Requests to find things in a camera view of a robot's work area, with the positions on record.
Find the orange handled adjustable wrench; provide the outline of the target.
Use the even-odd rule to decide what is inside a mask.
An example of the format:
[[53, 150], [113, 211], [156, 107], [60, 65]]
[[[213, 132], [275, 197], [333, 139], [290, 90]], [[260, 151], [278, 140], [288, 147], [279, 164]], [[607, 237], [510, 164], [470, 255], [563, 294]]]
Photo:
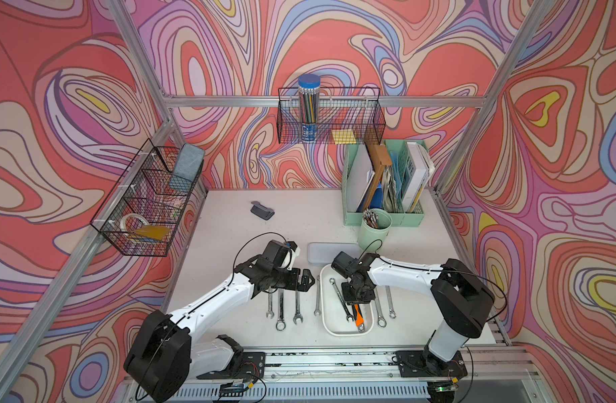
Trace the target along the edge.
[[358, 332], [364, 332], [365, 331], [365, 321], [364, 321], [363, 314], [361, 312], [361, 308], [359, 304], [353, 305], [353, 317], [354, 317]]

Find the thin silver wrench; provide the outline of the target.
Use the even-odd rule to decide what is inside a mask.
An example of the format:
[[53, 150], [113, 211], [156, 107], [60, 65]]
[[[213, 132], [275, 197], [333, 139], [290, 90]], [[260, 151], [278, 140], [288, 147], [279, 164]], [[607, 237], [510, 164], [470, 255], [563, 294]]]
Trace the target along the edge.
[[316, 277], [316, 305], [313, 312], [315, 317], [321, 317], [321, 280]]

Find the silver end wrench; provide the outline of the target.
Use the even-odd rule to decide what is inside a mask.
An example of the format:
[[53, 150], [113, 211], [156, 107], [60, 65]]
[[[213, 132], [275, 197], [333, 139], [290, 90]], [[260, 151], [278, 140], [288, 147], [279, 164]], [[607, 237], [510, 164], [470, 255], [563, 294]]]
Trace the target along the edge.
[[295, 314], [293, 317], [293, 323], [298, 325], [304, 322], [304, 317], [301, 313], [301, 294], [295, 291]]

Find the white plastic storage box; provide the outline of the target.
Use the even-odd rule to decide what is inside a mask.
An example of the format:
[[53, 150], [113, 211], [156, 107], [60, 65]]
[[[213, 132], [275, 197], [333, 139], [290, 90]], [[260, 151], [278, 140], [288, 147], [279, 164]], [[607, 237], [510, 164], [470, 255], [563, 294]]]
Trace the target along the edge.
[[324, 329], [334, 337], [340, 338], [357, 338], [367, 335], [375, 328], [377, 317], [373, 307], [368, 304], [360, 305], [360, 311], [363, 319], [363, 330], [358, 329], [355, 321], [349, 322], [347, 314], [335, 292], [330, 280], [333, 279], [337, 286], [340, 286], [344, 278], [333, 270], [331, 265], [325, 265], [320, 273], [320, 302], [321, 302], [321, 320]]

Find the small silver wrench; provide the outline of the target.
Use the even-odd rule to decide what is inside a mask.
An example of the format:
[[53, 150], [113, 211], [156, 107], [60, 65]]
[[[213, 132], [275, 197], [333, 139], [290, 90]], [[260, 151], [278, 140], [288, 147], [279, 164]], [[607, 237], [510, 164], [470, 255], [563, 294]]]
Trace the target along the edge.
[[266, 311], [267, 319], [273, 319], [274, 314], [274, 297], [272, 292], [268, 292], [268, 302], [267, 302], [267, 311]]

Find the large silver 19 wrench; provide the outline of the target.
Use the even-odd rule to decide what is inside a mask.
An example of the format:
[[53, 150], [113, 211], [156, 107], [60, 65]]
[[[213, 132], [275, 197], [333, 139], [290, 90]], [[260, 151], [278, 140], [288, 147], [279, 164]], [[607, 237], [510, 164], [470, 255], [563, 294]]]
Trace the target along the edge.
[[373, 294], [375, 295], [375, 309], [376, 309], [376, 312], [377, 312], [377, 323], [378, 323], [378, 326], [381, 327], [381, 328], [385, 328], [387, 326], [387, 322], [386, 322], [385, 316], [384, 316], [383, 311], [382, 311], [382, 307], [381, 307], [380, 297], [379, 297], [378, 291], [374, 290]]

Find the short silver wrench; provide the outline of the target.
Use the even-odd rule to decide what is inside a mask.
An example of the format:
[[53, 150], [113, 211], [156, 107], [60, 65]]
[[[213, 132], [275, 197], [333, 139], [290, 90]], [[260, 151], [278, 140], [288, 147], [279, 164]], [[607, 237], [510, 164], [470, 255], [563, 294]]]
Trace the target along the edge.
[[395, 305], [394, 305], [394, 301], [393, 301], [393, 297], [392, 297], [392, 292], [391, 292], [391, 289], [390, 289], [389, 286], [385, 287], [385, 293], [386, 293], [386, 297], [387, 297], [390, 318], [391, 319], [396, 319], [397, 318], [397, 314], [395, 312]]

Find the long silver combination wrench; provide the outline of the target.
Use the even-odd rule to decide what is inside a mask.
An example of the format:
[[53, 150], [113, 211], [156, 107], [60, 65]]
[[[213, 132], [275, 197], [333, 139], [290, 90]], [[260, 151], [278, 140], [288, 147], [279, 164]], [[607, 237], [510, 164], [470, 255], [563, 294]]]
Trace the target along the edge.
[[278, 318], [275, 324], [275, 328], [278, 332], [283, 332], [286, 329], [286, 323], [284, 320], [284, 290], [277, 290], [278, 294]]

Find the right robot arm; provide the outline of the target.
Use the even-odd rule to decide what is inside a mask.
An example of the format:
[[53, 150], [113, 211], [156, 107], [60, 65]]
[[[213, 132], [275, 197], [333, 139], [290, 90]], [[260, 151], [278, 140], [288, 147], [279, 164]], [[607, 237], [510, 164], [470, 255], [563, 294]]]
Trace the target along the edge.
[[341, 252], [331, 268], [345, 280], [342, 294], [349, 305], [369, 304], [379, 286], [398, 287], [432, 298], [442, 322], [423, 351], [427, 363], [451, 362], [467, 341], [479, 338], [495, 302], [489, 287], [460, 260], [417, 265], [377, 253], [353, 258]]

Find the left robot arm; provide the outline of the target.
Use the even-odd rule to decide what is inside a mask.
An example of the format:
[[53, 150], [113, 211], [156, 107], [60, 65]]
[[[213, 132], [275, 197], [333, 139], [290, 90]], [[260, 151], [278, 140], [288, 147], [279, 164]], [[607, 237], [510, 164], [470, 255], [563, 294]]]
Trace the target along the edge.
[[202, 337], [229, 312], [272, 290], [308, 292], [309, 270], [294, 266], [301, 253], [293, 241], [271, 240], [263, 253], [236, 265], [227, 280], [196, 301], [163, 313], [151, 312], [128, 351], [123, 369], [155, 402], [168, 401], [189, 379], [257, 379], [264, 354], [247, 354], [233, 338]]

